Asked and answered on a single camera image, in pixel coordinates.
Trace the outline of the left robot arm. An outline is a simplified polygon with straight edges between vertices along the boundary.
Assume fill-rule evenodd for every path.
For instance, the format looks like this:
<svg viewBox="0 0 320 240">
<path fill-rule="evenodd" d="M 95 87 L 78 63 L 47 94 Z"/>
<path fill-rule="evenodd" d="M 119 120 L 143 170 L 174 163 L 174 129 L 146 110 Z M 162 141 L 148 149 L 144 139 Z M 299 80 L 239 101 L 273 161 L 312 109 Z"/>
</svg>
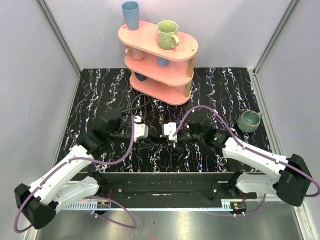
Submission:
<svg viewBox="0 0 320 240">
<path fill-rule="evenodd" d="M 19 184 L 14 189 L 18 213 L 14 220 L 14 230 L 18 229 L 20 215 L 24 215 L 31 227 L 41 229 L 46 226 L 56 214 L 77 200 L 95 196 L 103 198 L 110 194 L 108 180 L 99 172 L 90 172 L 76 184 L 66 186 L 80 170 L 91 163 L 104 164 L 100 160 L 109 142 L 128 141 L 129 146 L 120 159 L 107 161 L 107 166 L 123 162 L 131 152 L 134 143 L 147 142 L 159 145 L 162 140 L 142 122 L 141 117 L 131 116 L 131 126 L 122 124 L 122 112 L 112 109 L 102 114 L 71 149 L 69 154 L 49 172 L 38 180 L 26 185 Z"/>
</svg>

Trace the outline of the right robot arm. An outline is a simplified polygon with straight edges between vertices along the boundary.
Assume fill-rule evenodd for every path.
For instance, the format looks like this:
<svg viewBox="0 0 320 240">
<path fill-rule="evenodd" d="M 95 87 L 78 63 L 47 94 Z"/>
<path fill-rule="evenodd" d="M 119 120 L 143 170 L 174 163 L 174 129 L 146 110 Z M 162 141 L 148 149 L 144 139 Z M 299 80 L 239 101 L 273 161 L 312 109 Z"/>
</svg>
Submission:
<svg viewBox="0 0 320 240">
<path fill-rule="evenodd" d="M 255 192 L 276 195 L 283 202 L 299 207 L 307 195 L 312 176 L 304 159 L 297 154 L 287 157 L 262 150 L 202 122 L 188 122 L 180 129 L 175 122 L 165 123 L 162 136 L 171 147 L 198 144 L 220 157 L 258 170 L 259 174 L 235 175 L 235 180 L 227 185 L 228 195 L 232 198 Z"/>
</svg>

